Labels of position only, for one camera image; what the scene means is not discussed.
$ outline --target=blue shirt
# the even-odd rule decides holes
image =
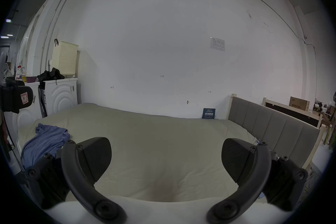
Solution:
[[[22,149],[21,162],[24,169],[33,166],[47,152],[55,156],[70,139],[67,129],[57,126],[39,125],[35,129],[36,136],[29,140]]]

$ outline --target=laundry basket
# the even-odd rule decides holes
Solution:
[[[77,45],[65,41],[58,42],[55,39],[51,66],[58,69],[62,75],[74,75],[76,73],[77,51]]]

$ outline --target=bed sheet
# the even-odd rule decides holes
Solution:
[[[237,184],[223,167],[223,142],[240,138],[256,144],[246,129],[228,120],[146,115],[84,103],[19,128],[20,145],[35,136],[39,123],[66,128],[76,143],[108,138],[112,160],[95,189],[146,201],[230,196]]]

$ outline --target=gray headboard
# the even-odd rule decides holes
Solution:
[[[303,168],[311,161],[323,134],[301,120],[237,97],[232,97],[229,120]]]

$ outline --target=white washing machine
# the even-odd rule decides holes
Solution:
[[[40,83],[39,82],[25,83],[25,85],[31,87],[33,90],[32,104],[27,108],[20,109],[18,114],[13,112],[4,112],[7,127],[12,137],[12,142],[15,144],[15,146],[18,147],[19,145],[17,145],[16,143],[18,139],[19,127],[31,124],[35,120],[42,118],[39,102],[39,93],[38,93],[38,87]]]
[[[41,96],[48,116],[77,105],[77,80],[78,78],[45,81]]]

